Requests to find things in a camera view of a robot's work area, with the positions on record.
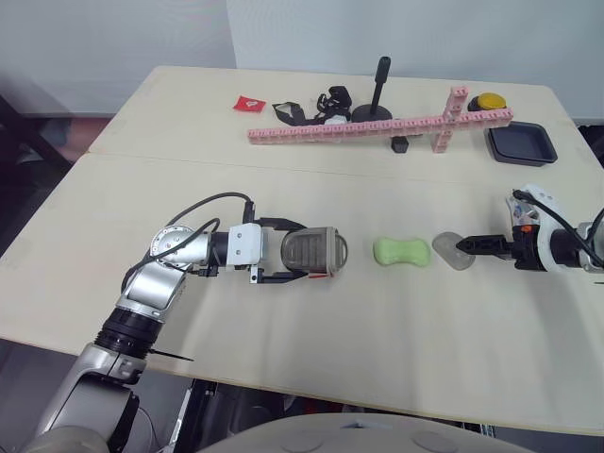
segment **green soap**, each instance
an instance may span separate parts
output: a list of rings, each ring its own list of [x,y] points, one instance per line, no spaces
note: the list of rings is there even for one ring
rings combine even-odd
[[[382,266],[396,262],[408,262],[419,267],[430,263],[430,247],[421,239],[413,241],[396,241],[379,238],[374,242],[374,257]]]

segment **pink toy blocks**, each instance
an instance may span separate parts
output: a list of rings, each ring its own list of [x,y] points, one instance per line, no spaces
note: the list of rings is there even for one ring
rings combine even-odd
[[[396,119],[333,126],[294,126],[250,129],[247,138],[253,144],[324,142],[366,136],[400,137],[436,134],[432,151],[443,153],[454,130],[507,126],[513,118],[511,109],[461,113],[468,96],[466,87],[453,87],[441,116]]]

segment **red packet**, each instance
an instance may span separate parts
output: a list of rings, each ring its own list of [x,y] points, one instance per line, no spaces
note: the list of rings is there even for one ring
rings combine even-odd
[[[261,112],[266,102],[259,99],[251,99],[245,96],[239,96],[237,104],[233,106],[235,110]]]

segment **black joystick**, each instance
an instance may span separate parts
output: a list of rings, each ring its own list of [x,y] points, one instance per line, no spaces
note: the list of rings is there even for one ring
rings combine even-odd
[[[381,95],[381,87],[388,79],[388,71],[390,71],[390,57],[382,57],[379,59],[376,71],[376,89],[374,90],[374,98],[371,104],[358,106],[352,112],[351,121],[353,123],[363,123],[365,121],[382,121],[392,120],[393,115],[388,109],[385,109],[379,104],[379,96]],[[393,137],[390,147],[396,154],[404,154],[407,152],[409,142],[407,137]]]
[[[379,104],[379,96],[381,95],[381,87],[386,83],[390,71],[390,57],[382,57],[379,59],[376,71],[376,89],[374,90],[374,98],[371,104],[358,106],[352,112],[353,123],[363,123],[365,121],[381,121],[392,120],[393,115]]]

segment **black square dish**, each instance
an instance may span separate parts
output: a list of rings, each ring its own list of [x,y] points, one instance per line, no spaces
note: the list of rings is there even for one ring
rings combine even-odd
[[[558,159],[547,132],[534,123],[512,121],[507,127],[488,129],[487,145],[495,160],[541,167]]]

